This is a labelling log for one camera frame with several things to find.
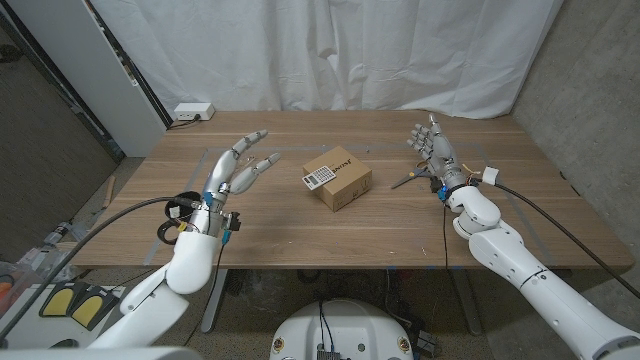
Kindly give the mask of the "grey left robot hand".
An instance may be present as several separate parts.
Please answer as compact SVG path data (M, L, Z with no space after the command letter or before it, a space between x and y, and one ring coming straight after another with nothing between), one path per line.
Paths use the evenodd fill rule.
M219 157L203 188L203 202L209 208L222 208L229 194L244 193L262 173L280 160L281 155L274 153L253 167L245 168L237 176L233 176L241 155L267 135L266 129L250 133Z

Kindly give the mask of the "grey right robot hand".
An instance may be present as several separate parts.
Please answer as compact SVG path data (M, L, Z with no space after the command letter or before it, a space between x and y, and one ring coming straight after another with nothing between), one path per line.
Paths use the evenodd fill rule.
M434 113L428 114L428 123L416 124L407 144L427 162L427 172L437 177L448 189L466 184L456 151L444 135Z

